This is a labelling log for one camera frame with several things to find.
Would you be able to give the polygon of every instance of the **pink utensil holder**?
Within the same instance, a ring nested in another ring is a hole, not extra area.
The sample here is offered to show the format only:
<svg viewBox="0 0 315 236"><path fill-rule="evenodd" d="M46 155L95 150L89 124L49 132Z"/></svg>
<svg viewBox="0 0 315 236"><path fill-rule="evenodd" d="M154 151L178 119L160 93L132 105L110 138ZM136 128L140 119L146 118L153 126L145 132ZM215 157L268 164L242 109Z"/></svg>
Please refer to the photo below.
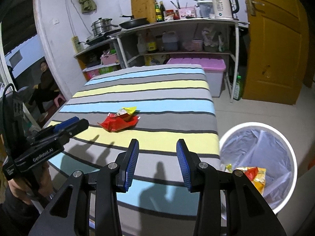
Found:
<svg viewBox="0 0 315 236"><path fill-rule="evenodd" d="M178 10L179 18L180 19L186 19L186 16L194 17L196 18L196 8L195 6L187 7L187 8L181 8Z"/></svg>
<svg viewBox="0 0 315 236"><path fill-rule="evenodd" d="M103 65L110 65L110 64L116 63L116 61L118 60L118 57L117 57L117 54L102 55L100 59L103 62Z"/></svg>

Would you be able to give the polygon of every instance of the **yellow door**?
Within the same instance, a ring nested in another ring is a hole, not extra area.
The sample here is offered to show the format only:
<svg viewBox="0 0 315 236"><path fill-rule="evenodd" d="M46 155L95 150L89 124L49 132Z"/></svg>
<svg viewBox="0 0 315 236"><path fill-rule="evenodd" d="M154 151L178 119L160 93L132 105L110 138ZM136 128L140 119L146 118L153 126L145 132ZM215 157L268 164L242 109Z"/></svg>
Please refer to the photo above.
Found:
<svg viewBox="0 0 315 236"><path fill-rule="evenodd" d="M295 104L308 58L308 20L299 0L246 0L250 34L243 98Z"/></svg>

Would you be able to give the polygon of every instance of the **black pants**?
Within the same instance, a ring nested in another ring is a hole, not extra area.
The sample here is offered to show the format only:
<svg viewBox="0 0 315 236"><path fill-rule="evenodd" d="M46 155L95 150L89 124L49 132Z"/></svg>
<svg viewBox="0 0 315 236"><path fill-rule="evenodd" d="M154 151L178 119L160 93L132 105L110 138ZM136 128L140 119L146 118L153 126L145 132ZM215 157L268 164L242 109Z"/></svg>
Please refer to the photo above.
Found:
<svg viewBox="0 0 315 236"><path fill-rule="evenodd" d="M44 113L43 102L55 99L59 95L58 91L36 89L28 102L30 105L35 101L40 113Z"/></svg>

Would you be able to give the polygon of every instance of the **pink storage box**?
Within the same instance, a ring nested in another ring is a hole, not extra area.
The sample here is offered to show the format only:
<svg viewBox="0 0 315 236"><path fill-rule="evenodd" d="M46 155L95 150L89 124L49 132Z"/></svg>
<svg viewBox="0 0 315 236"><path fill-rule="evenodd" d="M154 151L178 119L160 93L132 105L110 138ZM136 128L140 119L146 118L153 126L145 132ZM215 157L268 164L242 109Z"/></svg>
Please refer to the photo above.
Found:
<svg viewBox="0 0 315 236"><path fill-rule="evenodd" d="M87 71L86 75L88 76L89 80L91 80L93 77L100 75L100 71L98 69Z"/></svg>
<svg viewBox="0 0 315 236"><path fill-rule="evenodd" d="M220 55L207 55L207 57L199 58L174 57L167 63L201 65L207 77L211 96L215 98L220 96L223 73L226 70L226 65Z"/></svg>
<svg viewBox="0 0 315 236"><path fill-rule="evenodd" d="M116 62L119 62L117 54L102 55L100 59L103 62L103 65L110 65L110 64L115 64Z"/></svg>

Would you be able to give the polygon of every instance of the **door handle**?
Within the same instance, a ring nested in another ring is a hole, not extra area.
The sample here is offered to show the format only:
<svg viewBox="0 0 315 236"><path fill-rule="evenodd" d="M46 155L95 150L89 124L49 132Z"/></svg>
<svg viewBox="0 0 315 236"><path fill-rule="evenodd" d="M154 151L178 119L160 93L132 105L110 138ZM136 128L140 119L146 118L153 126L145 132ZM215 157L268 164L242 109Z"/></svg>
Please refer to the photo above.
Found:
<svg viewBox="0 0 315 236"><path fill-rule="evenodd" d="M250 12L250 14L251 14L252 16L256 16L255 4L265 6L265 4L262 3L262 2L256 2L256 1L254 1L254 0L248 0L248 3L247 3L247 5L248 5L248 10L249 10L249 12Z"/></svg>

